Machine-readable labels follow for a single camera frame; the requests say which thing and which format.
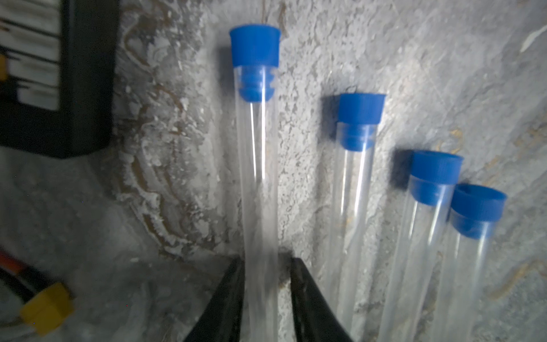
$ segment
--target clear plastic tube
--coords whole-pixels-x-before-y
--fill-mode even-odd
[[[235,66],[250,341],[275,342],[278,133],[274,93],[280,33],[270,26],[248,25],[236,28],[230,34]]]
[[[482,291],[490,238],[501,218],[505,199],[503,193],[490,188],[468,184],[456,188],[431,329],[432,342],[469,339]]]
[[[376,129],[384,99],[384,95],[378,94],[344,94],[340,99],[324,290],[327,302],[348,332],[353,320],[357,270],[366,227]],[[372,110],[362,106],[365,103],[372,103]],[[365,119],[355,120],[360,116]]]
[[[414,340],[462,160],[452,154],[414,152],[379,342]]]

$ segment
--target concrete wall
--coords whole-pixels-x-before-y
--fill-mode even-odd
[[[50,339],[182,341],[201,314],[227,256],[242,252],[228,32],[265,22],[282,30],[279,241],[317,276],[333,95],[388,94],[352,335],[377,334],[406,151],[429,148],[464,156],[462,180],[509,195],[473,341],[544,340],[544,0],[121,2],[112,146],[65,161],[0,149],[2,247],[77,296]],[[418,340],[427,340],[436,279]],[[279,336],[294,340],[286,280]]]

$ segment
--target tube cap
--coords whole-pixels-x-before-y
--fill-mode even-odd
[[[363,126],[380,123],[385,99],[384,94],[340,95],[338,121],[348,125],[340,140],[345,149],[362,152],[374,146],[372,134],[375,128],[365,129]]]
[[[243,25],[230,31],[232,62],[238,66],[279,67],[281,31],[268,25]]]
[[[242,67],[240,96],[247,102],[269,101],[275,89],[269,67],[279,66],[281,32],[268,25],[245,25],[230,31],[232,62]]]
[[[502,217],[507,195],[487,187],[458,184],[452,198],[452,209],[475,221],[497,222]]]
[[[412,156],[410,174],[432,183],[456,184],[462,162],[459,155],[418,150]]]
[[[436,205],[446,196],[444,186],[458,182],[462,162],[463,158],[459,155],[425,150],[414,151],[410,174],[420,181],[411,184],[412,196],[418,202]]]
[[[503,214],[507,195],[492,188],[459,184],[454,190],[450,221],[471,239],[490,237]]]
[[[350,125],[377,125],[382,118],[384,94],[342,94],[338,121]]]

